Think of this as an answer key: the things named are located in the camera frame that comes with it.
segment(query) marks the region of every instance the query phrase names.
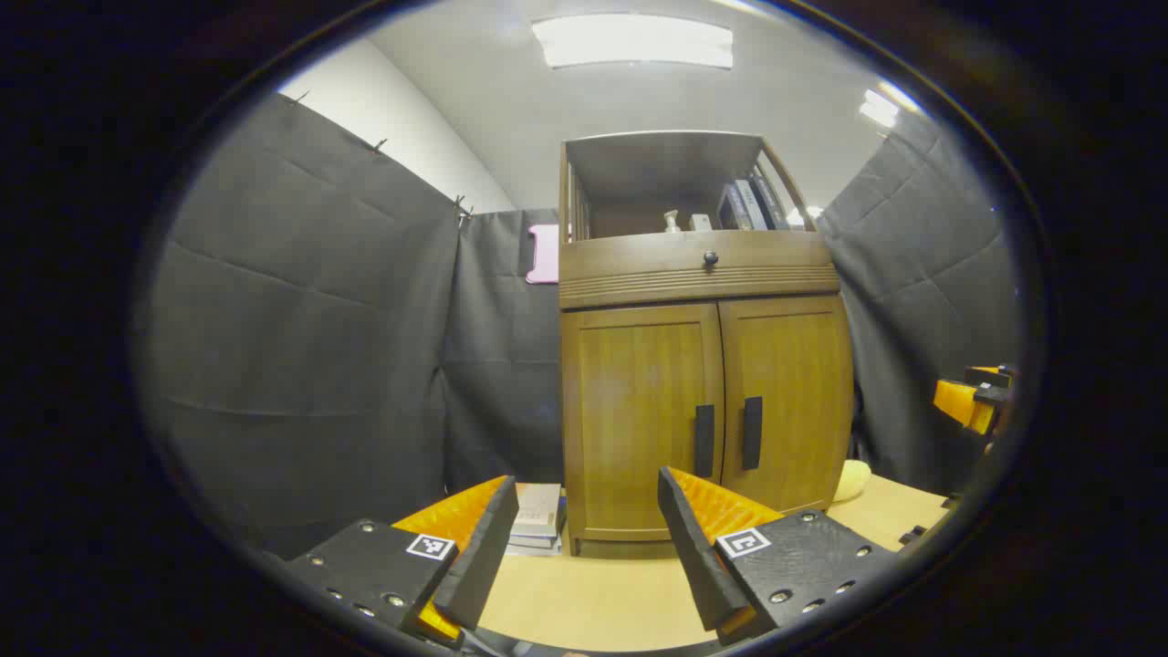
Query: wooden table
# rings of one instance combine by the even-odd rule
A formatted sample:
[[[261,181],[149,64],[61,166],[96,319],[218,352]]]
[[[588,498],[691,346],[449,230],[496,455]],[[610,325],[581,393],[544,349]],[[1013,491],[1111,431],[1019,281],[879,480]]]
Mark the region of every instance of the wooden table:
[[[827,514],[876,545],[899,551],[902,534],[940,520],[943,502],[872,476],[862,493],[832,505]],[[676,556],[595,559],[566,552],[505,556],[480,625],[579,650],[655,650],[716,638],[702,629]]]

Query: ceiling light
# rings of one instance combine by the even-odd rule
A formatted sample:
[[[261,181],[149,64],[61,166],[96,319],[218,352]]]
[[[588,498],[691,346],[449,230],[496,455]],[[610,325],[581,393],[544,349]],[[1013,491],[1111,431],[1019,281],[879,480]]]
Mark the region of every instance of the ceiling light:
[[[600,62],[677,62],[729,69],[734,33],[642,14],[563,16],[531,23],[551,68]]]
[[[860,105],[860,113],[883,125],[892,127],[896,125],[896,115],[901,110],[891,101],[869,89],[864,91],[864,103]]]
[[[909,98],[904,94],[904,91],[901,91],[896,87],[892,87],[891,84],[889,84],[887,82],[882,82],[882,83],[880,83],[880,90],[883,91],[884,94],[888,94],[889,97],[891,97],[894,101],[896,101],[897,103],[899,103],[902,108],[909,110],[910,112],[919,112],[920,111],[920,105],[913,103],[912,98]]]

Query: book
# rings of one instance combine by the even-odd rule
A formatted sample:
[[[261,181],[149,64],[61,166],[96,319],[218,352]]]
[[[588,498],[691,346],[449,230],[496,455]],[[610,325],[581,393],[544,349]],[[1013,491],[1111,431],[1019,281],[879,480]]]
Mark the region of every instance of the book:
[[[738,193],[746,206],[750,224],[755,227],[755,230],[766,230],[766,222],[763,220],[763,209],[758,207],[758,199],[755,198],[755,192],[750,188],[750,180],[739,178],[734,184],[738,187]]]
[[[770,230],[791,230],[791,227],[787,226],[787,220],[783,216],[783,206],[779,205],[779,199],[774,195],[774,188],[771,187],[771,182],[766,180],[766,177],[752,173],[750,175],[750,187],[755,191],[755,195],[758,196],[758,206],[763,210],[763,220],[766,222],[766,227]]]
[[[722,200],[718,201],[718,221],[722,228],[734,230],[753,230],[750,215],[746,214],[746,205],[738,193],[738,187],[728,182],[722,188]]]
[[[556,542],[551,547],[527,547],[507,544],[507,549],[503,552],[503,554],[519,554],[522,556],[556,556],[563,553],[564,541],[562,538],[556,538]]]
[[[559,496],[559,484],[515,484],[515,489],[519,512],[507,542],[550,548],[566,517],[566,499]]]

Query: black curtain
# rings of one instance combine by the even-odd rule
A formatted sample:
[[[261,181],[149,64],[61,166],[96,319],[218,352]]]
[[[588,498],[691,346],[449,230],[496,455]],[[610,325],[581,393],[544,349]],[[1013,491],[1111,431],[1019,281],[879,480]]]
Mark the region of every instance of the black curtain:
[[[559,297],[533,285],[531,226],[555,210],[505,212],[466,220],[443,351],[451,492],[489,477],[564,479],[559,417]]]
[[[443,496],[453,205],[272,97],[197,175],[144,321],[154,429],[232,530],[292,556]]]
[[[877,475],[941,495],[972,476],[986,438],[932,399],[938,379],[1017,359],[1022,314],[1003,213],[952,134],[901,112],[816,222],[851,332],[863,409],[853,451]]]

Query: drawer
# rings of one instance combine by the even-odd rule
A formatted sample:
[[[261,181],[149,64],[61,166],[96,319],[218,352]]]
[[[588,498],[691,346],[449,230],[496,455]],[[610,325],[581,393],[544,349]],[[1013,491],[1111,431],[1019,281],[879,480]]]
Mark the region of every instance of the drawer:
[[[717,262],[707,265],[710,251]],[[830,253],[818,233],[651,233],[559,247],[564,310],[839,289]]]

